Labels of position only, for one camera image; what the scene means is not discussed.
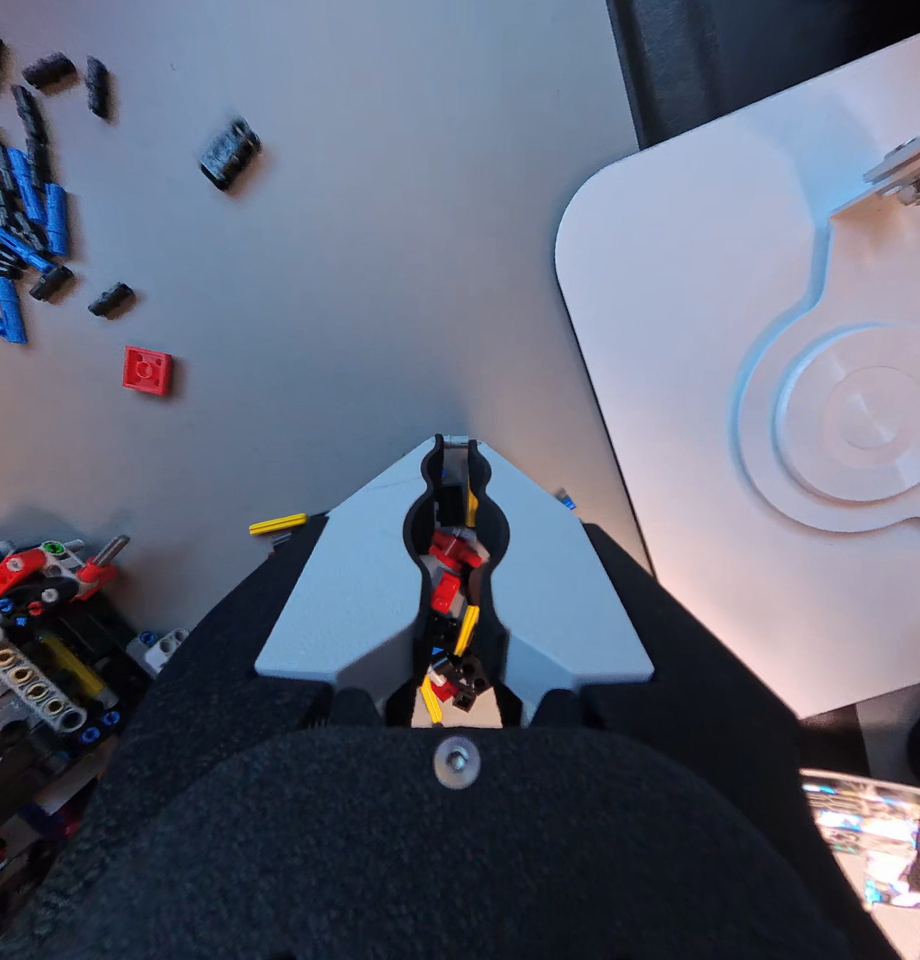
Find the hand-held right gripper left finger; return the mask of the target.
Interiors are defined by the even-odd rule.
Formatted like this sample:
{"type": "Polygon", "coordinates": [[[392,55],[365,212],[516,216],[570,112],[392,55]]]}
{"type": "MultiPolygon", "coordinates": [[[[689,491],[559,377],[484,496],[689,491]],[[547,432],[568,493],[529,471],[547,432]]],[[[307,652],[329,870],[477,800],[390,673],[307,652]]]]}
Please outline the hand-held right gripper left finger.
{"type": "Polygon", "coordinates": [[[431,489],[424,463],[441,451],[441,437],[422,441],[327,514],[254,661],[259,677],[361,690],[389,724],[416,723],[423,572],[408,516],[431,489]]]}

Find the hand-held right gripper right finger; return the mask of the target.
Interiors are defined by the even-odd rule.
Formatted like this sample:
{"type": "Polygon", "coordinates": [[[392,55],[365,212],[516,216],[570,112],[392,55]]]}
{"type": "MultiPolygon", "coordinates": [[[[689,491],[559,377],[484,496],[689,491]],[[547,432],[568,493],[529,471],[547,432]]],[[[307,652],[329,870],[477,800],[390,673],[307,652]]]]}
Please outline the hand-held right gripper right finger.
{"type": "Polygon", "coordinates": [[[481,506],[505,522],[490,592],[507,636],[501,684],[521,724],[553,690],[649,682],[655,667],[580,519],[488,445],[468,451],[488,473],[481,506]]]}

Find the pile of colourful lego pieces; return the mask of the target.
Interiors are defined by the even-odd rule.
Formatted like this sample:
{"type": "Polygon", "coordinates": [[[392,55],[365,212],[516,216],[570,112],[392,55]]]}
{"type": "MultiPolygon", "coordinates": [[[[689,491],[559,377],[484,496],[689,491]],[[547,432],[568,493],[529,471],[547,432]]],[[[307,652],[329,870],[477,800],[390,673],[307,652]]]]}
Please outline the pile of colourful lego pieces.
{"type": "MultiPolygon", "coordinates": [[[[430,492],[408,516],[409,544],[423,572],[414,681],[433,726],[442,725],[443,698],[457,710],[474,711],[484,695],[495,700],[499,726],[520,727],[521,703],[501,684],[507,636],[490,592],[490,574],[506,547],[505,522],[496,506],[481,506],[488,473],[468,447],[469,441],[442,445],[429,457],[423,469],[430,492]]],[[[299,574],[326,516],[286,545],[286,552],[297,548],[303,555],[299,574]]]]}

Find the partly built lego car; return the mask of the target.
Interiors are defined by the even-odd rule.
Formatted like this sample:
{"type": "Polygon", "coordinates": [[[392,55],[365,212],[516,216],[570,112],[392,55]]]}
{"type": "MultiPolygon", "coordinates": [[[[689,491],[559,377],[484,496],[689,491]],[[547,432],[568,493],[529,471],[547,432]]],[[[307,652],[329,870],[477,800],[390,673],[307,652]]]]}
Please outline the partly built lego car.
{"type": "Polygon", "coordinates": [[[122,731],[189,632],[135,631],[105,590],[129,544],[0,541],[0,876],[76,829],[122,731]]]}

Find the red square lego plate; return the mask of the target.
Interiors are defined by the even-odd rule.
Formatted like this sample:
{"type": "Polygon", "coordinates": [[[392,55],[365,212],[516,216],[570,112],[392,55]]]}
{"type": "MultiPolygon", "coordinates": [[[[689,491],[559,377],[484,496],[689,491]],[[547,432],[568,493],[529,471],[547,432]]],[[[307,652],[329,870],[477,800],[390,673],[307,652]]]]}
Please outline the red square lego plate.
{"type": "Polygon", "coordinates": [[[127,345],[122,386],[154,397],[167,397],[172,387],[173,361],[171,354],[127,345]]]}

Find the black lego connector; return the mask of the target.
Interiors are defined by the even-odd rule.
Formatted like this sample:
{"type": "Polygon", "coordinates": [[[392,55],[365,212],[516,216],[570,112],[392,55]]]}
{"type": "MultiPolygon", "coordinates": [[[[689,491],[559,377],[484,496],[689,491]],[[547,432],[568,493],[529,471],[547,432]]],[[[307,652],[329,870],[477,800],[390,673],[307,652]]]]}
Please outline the black lego connector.
{"type": "Polygon", "coordinates": [[[261,140],[246,119],[235,116],[203,151],[200,170],[217,189],[227,191],[261,150],[261,140]]]}

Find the shiny sticker sheet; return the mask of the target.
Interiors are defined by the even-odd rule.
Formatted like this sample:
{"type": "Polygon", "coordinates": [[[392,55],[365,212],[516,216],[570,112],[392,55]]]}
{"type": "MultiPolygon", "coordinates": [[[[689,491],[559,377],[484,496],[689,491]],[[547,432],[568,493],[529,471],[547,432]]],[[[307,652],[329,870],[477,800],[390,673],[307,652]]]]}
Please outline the shiny sticker sheet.
{"type": "Polygon", "coordinates": [[[920,787],[802,769],[814,822],[901,958],[920,959],[920,787]]]}

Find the pile of blue black pins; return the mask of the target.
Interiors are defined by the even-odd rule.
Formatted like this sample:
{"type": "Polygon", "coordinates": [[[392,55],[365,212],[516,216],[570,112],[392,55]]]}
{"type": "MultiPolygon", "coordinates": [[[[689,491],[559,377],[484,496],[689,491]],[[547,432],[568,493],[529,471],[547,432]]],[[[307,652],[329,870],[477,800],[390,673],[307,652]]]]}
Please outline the pile of blue black pins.
{"type": "Polygon", "coordinates": [[[79,72],[66,54],[48,54],[21,70],[10,87],[22,125],[23,149],[6,144],[0,131],[0,339],[28,342],[17,282],[28,272],[35,302],[48,304],[65,295],[73,281],[68,198],[54,178],[49,129],[35,93],[71,86],[79,72]]]}

